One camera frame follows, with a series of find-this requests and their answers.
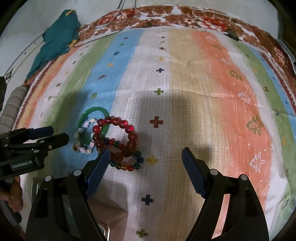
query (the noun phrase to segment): striped blanket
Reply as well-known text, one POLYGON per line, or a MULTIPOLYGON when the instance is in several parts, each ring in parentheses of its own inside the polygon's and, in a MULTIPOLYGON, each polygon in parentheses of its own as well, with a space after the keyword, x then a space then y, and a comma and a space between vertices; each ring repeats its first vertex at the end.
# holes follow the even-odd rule
MULTIPOLYGON (((50 153, 45 169, 29 174, 27 182, 36 175, 66 176, 96 157, 95 151, 77 153, 72 147, 79 117, 101 106, 134 125, 145 159, 133 172, 109 166, 95 195, 128 211, 124 240, 138 240, 141 230, 145 240, 186 239, 203 204, 181 162, 186 146, 223 175, 249 176, 273 238, 295 208, 295 73, 286 53, 271 36, 269 44, 261 42, 258 33, 264 31, 254 34, 247 24, 227 18, 239 41, 233 40, 220 13, 149 7, 137 9, 137 22, 125 30, 97 41, 87 43, 122 26, 87 37, 91 29, 81 29, 80 43, 86 44, 31 79, 15 127, 51 125, 56 134, 68 133, 70 142, 50 153), (150 205, 141 200, 146 195, 153 199, 150 205)), ((107 137, 127 141, 115 126, 107 137)), ((227 201, 215 236, 222 231, 227 201)))

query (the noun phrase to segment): blue gripper pad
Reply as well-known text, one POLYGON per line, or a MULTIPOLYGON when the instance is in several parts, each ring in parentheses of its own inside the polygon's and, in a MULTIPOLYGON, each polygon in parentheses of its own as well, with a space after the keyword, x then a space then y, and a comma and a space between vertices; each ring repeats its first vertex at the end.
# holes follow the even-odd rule
POLYGON ((86 195, 90 198, 94 195, 103 179, 103 176, 107 170, 108 165, 110 164, 110 151, 106 150, 101 158, 99 159, 97 165, 93 168, 91 174, 86 180, 87 190, 86 195))
POLYGON ((207 193, 205 190, 205 180, 190 153, 185 148, 182 150, 182 162, 196 193, 200 194, 202 198, 205 198, 207 193))

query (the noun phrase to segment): green cross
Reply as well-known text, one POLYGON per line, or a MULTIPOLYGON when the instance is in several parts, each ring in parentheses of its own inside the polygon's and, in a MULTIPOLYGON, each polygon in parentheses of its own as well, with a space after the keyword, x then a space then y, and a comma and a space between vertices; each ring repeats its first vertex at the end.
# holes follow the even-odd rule
POLYGON ((141 229, 141 231, 137 231, 137 233, 139 235, 139 237, 142 239, 144 236, 147 237, 148 233, 145 233, 144 229, 141 229))
POLYGON ((157 93, 157 95, 160 95, 160 93, 163 93, 163 91, 162 91, 162 90, 160 90, 160 88, 157 88, 157 90, 156 90, 156 91, 154 91, 154 93, 157 93))

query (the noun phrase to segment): red bead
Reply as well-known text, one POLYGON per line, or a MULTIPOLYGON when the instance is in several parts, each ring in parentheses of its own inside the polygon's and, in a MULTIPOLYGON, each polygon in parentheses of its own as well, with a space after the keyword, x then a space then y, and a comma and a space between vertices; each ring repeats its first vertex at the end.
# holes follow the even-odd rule
POLYGON ((134 167, 132 165, 128 166, 128 171, 132 172, 134 170, 134 167))
POLYGON ((112 124, 113 124, 114 126, 118 126, 119 123, 120 123, 120 121, 121 121, 120 117, 115 117, 115 118, 113 118, 113 120, 112 120, 112 124))
POLYGON ((125 146, 124 146, 124 144, 122 144, 122 143, 120 143, 120 144, 118 145, 118 148, 119 148, 120 150, 122 150, 124 147, 125 147, 125 146))
POLYGON ((116 152, 115 154, 114 154, 114 159, 116 160, 116 161, 122 161, 123 160, 123 155, 121 154, 121 152, 116 152))
POLYGON ((135 130, 134 126, 128 125, 125 127, 126 133, 129 134, 135 130))
POLYGON ((130 132, 128 134, 128 139, 129 140, 136 140, 138 138, 137 134, 135 132, 130 132))
POLYGON ((103 125, 105 124, 105 120, 104 119, 98 119, 97 123, 98 123, 98 126, 103 127, 103 125))
POLYGON ((127 120, 122 120, 122 121, 120 121, 120 123, 119 123, 119 127, 120 127, 121 129, 125 129, 126 126, 128 126, 128 121, 127 121, 127 120))
POLYGON ((100 135, 95 133, 93 134, 93 140, 96 141, 96 140, 100 140, 100 135))
POLYGON ((126 144, 126 147, 130 150, 135 149, 137 147, 137 143, 134 140, 129 140, 128 143, 126 144))
POLYGON ((94 133, 97 133, 97 134, 99 134, 99 133, 100 133, 100 131, 101 131, 101 128, 100 128, 99 126, 95 125, 95 126, 93 126, 93 129, 92 129, 92 131, 93 131, 94 133))
POLYGON ((109 145, 113 145, 113 144, 114 144, 114 142, 115 142, 115 140, 114 140, 114 139, 110 139, 110 140, 109 140, 109 145))
POLYGON ((130 149, 128 149, 127 147, 123 148, 121 153, 123 154, 124 157, 129 157, 133 154, 133 152, 130 149))
POLYGON ((105 123, 108 124, 108 125, 112 124, 112 117, 111 116, 107 116, 105 118, 105 123))
POLYGON ((96 144, 96 147, 99 149, 105 146, 105 143, 102 141, 96 141, 95 144, 96 144))

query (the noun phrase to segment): finger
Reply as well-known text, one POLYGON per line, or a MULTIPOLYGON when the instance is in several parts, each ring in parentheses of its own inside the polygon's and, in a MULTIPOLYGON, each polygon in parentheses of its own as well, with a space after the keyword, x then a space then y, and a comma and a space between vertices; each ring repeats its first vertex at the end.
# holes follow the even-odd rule
POLYGON ((22 187, 15 180, 11 184, 8 204, 14 212, 19 212, 23 209, 22 187))
POLYGON ((20 183, 20 176, 14 177, 14 180, 16 180, 18 183, 20 183))
POLYGON ((0 187, 0 199, 3 201, 8 201, 9 196, 10 196, 9 192, 7 192, 2 187, 0 187))

